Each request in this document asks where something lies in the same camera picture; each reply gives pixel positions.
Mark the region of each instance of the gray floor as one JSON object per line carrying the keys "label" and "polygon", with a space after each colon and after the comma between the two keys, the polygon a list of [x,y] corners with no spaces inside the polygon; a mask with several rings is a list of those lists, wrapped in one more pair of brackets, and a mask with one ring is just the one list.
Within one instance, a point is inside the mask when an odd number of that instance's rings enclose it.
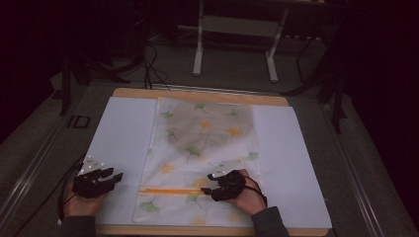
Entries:
{"label": "gray floor", "polygon": [[[299,39],[281,41],[275,56],[280,82],[269,81],[263,51],[255,49],[225,50],[228,45],[208,43],[204,51],[200,77],[192,76],[195,49],[188,39],[177,45],[155,43],[157,58],[154,66],[169,74],[166,83],[171,89],[195,87],[197,90],[237,90],[246,93],[279,96],[298,85],[294,60],[303,46]],[[317,41],[301,60],[307,75],[316,65],[324,47]],[[147,49],[147,57],[153,51]],[[131,87],[140,88],[144,70],[140,68],[124,77]],[[59,75],[53,78],[56,83]],[[2,203],[9,196],[16,181],[48,138],[59,130],[50,147],[45,150],[41,171],[20,203],[2,236],[13,236],[23,221],[37,209],[68,167],[89,147],[102,112],[113,91],[122,87],[102,80],[98,75],[90,86],[73,86],[74,103],[68,117],[59,117],[60,102],[47,99],[0,146],[0,194]],[[288,98],[294,107],[320,188],[326,199],[335,231],[340,237],[363,236],[419,236],[407,215],[376,148],[365,130],[351,100],[345,96],[341,119],[342,134],[330,125],[328,105],[316,102],[314,88],[295,98]],[[69,116],[91,117],[88,128],[67,128]],[[55,194],[20,236],[56,236]],[[329,231],[327,236],[335,236]]]}

